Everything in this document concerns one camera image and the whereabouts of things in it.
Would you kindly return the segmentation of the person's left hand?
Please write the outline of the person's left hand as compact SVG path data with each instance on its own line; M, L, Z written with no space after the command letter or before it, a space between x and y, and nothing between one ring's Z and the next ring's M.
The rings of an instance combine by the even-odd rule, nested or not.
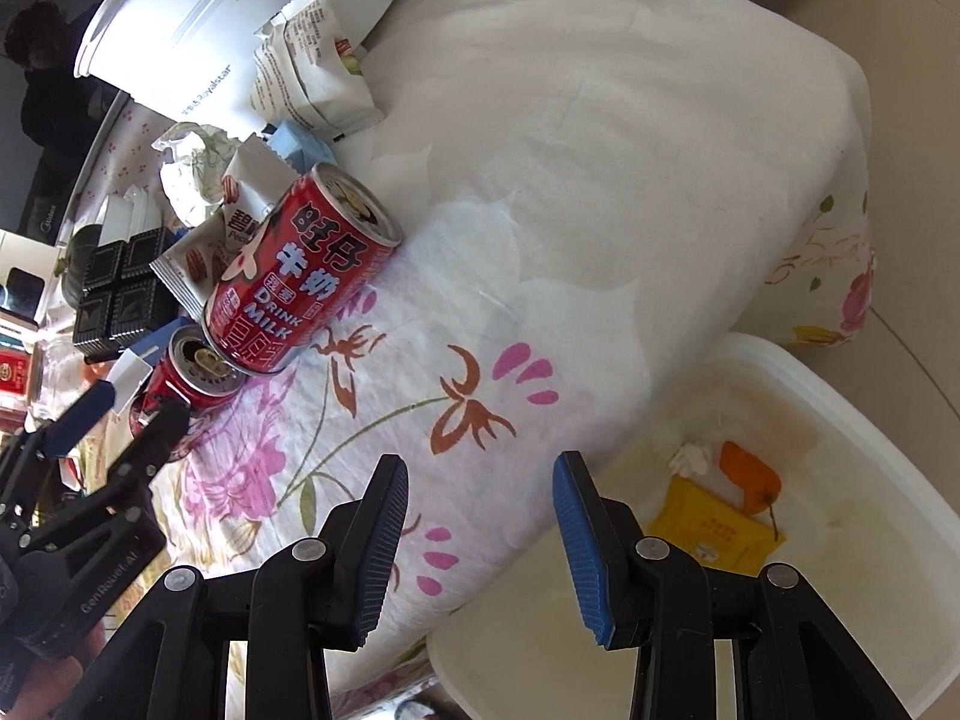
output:
M34 661L25 684L10 710L2 713L7 720L47 720L80 683L89 663L99 655L106 643L106 633L98 624L73 655L60 661Z

